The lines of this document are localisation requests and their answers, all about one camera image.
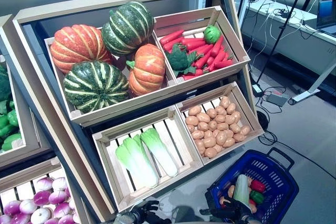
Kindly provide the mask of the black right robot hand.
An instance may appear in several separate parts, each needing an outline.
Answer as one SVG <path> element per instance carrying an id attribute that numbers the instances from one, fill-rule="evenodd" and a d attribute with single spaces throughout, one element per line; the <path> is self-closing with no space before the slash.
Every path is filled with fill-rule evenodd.
<path id="1" fill-rule="evenodd" d="M 224 198 L 223 204 L 219 208 L 207 208 L 199 210 L 203 216 L 213 216 L 218 219 L 229 219 L 234 223 L 250 223 L 253 214 L 249 207 L 233 198 Z"/>

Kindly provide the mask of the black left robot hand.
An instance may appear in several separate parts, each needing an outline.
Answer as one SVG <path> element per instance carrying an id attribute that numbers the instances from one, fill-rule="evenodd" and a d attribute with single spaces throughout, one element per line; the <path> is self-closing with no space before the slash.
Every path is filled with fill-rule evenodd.
<path id="1" fill-rule="evenodd" d="M 172 223 L 169 218 L 162 219 L 155 212 L 159 209 L 158 200 L 145 200 L 135 205 L 130 213 L 135 217 L 134 223 Z"/>

